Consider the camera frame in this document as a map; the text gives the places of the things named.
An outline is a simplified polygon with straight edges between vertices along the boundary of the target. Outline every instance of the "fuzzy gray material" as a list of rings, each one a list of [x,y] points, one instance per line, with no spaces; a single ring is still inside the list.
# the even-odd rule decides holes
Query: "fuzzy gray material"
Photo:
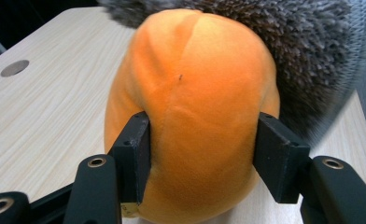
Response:
[[[182,7],[245,24],[274,56],[280,119],[312,146],[366,69],[366,0],[101,0],[101,5],[131,27],[152,13]]]

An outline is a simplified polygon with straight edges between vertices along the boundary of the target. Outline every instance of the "gray fur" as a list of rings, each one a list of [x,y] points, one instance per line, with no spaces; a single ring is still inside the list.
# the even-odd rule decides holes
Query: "gray fur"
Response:
[[[245,24],[274,56],[280,119],[312,146],[329,129],[366,68],[366,0],[102,2],[114,19],[133,27],[154,12],[179,7]]]

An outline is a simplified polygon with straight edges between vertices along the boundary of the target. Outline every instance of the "gray fuzzy object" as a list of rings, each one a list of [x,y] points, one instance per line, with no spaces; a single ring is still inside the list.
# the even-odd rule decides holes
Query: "gray fuzzy object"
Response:
[[[330,128],[366,71],[366,0],[99,2],[112,19],[129,27],[165,9],[191,8],[252,29],[274,56],[280,119],[311,146]]]

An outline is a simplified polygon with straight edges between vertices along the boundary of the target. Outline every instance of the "wood grain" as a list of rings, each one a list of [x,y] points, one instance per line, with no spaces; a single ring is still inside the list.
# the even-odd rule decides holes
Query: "wood grain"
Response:
[[[31,201],[73,182],[78,164],[104,152],[109,86],[134,30],[99,7],[70,9],[0,56],[0,192],[19,190]],[[312,156],[349,162],[366,182],[366,122],[353,95]],[[147,223],[134,218],[124,223]],[[299,205],[274,203],[260,182],[233,210],[205,223],[301,223]]]

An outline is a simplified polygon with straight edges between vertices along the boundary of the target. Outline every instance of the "wooden table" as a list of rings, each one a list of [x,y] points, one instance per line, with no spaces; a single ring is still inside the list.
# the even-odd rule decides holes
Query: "wooden table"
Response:
[[[99,7],[70,9],[0,56],[0,192],[31,201],[73,182],[77,165],[104,152],[106,98],[134,30]],[[366,182],[366,122],[356,94],[312,156],[350,163]],[[147,223],[138,218],[124,223]],[[233,210],[206,223],[301,223],[299,205],[274,203],[262,183]]]

